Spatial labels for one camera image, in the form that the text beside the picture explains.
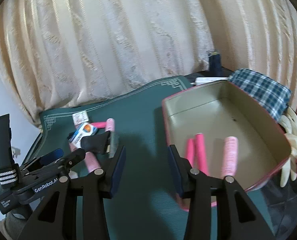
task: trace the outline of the white card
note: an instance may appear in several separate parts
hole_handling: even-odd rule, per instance
[[[75,114],[72,114],[74,125],[77,126],[81,123],[88,122],[89,118],[86,111],[81,111]]]

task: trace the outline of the triangular cutout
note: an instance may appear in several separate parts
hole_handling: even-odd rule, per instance
[[[38,220],[53,223],[55,221],[56,207],[59,200],[60,192],[56,191],[50,198],[49,202],[45,205],[40,213]]]
[[[239,192],[235,193],[235,202],[240,223],[255,221],[255,215]]]

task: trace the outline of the plaid cloth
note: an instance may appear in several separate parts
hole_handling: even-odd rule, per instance
[[[261,73],[242,68],[228,80],[255,98],[277,122],[287,108],[291,91]]]

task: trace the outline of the beige curtain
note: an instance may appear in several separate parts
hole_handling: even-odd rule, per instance
[[[248,67],[293,91],[297,14],[288,0],[5,0],[0,76],[28,119],[102,101],[152,80]]]

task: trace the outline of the white glove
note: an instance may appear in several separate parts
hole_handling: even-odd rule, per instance
[[[295,160],[297,159],[297,115],[292,108],[287,109],[286,116],[282,115],[279,124],[286,130],[286,138],[291,145],[291,154],[288,161],[282,167],[280,186],[285,187],[289,177],[294,181],[297,178],[297,167]]]

